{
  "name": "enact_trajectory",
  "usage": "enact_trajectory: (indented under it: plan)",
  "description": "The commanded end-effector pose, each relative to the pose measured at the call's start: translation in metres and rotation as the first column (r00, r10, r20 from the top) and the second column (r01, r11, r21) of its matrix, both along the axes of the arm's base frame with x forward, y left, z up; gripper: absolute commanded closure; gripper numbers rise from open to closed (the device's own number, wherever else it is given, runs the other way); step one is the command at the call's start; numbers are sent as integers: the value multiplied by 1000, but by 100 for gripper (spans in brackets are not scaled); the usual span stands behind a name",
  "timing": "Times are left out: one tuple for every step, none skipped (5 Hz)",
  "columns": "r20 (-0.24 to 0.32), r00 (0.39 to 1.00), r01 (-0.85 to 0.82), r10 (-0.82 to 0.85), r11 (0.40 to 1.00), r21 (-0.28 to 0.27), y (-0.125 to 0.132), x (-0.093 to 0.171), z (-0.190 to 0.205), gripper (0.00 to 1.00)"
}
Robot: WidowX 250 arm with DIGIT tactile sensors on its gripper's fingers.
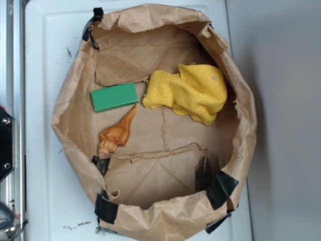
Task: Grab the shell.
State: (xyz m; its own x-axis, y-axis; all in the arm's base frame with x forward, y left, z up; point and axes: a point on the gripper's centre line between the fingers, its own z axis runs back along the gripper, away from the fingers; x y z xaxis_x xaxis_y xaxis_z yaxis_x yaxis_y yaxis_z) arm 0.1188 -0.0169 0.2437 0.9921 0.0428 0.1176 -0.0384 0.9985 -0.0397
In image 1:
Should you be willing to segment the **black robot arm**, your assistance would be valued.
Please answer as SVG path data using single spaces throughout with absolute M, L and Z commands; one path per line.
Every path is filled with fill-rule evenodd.
M 13 171 L 14 164 L 14 119 L 1 105 L 1 182 Z

